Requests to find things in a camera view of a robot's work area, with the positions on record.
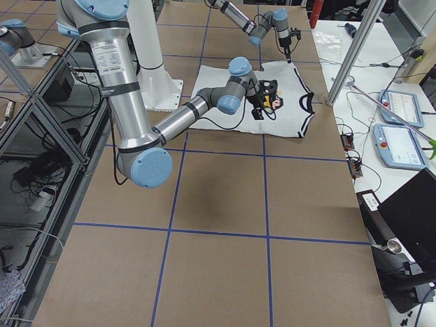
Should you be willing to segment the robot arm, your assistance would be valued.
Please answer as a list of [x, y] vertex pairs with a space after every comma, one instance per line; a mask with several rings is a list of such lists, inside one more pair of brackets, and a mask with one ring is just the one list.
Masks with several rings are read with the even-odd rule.
[[101, 80], [100, 92], [108, 100], [120, 135], [114, 168], [140, 187], [154, 188], [170, 177], [172, 158], [164, 149], [169, 141], [197, 122], [212, 108], [234, 114], [247, 99], [261, 106], [261, 86], [249, 61], [230, 62], [230, 77], [223, 87], [205, 88], [152, 126], [140, 77], [127, 42], [138, 46], [139, 28], [132, 1], [57, 1], [57, 26], [63, 35], [86, 42]]
[[267, 11], [260, 15], [260, 21], [255, 22], [240, 11], [231, 1], [215, 0], [204, 1], [211, 9], [219, 10], [224, 16], [229, 18], [236, 26], [238, 26], [247, 36], [249, 41], [259, 46], [262, 40], [273, 29], [276, 33], [278, 48], [282, 49], [286, 61], [292, 62], [291, 49], [292, 37], [299, 34], [296, 29], [291, 29], [288, 24], [287, 11], [284, 8]]

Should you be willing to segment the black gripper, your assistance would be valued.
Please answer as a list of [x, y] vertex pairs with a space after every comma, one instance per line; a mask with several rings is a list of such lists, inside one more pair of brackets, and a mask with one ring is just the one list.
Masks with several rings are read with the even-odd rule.
[[257, 93], [254, 93], [248, 97], [248, 101], [253, 106], [253, 110], [251, 111], [253, 118], [256, 120], [264, 120], [262, 114], [264, 106], [261, 97]]
[[283, 48], [283, 53], [286, 56], [288, 63], [292, 62], [292, 58], [291, 58], [292, 51], [290, 50], [291, 43], [292, 43], [292, 41], [291, 41], [290, 36], [279, 38], [279, 45], [280, 45], [280, 47]]

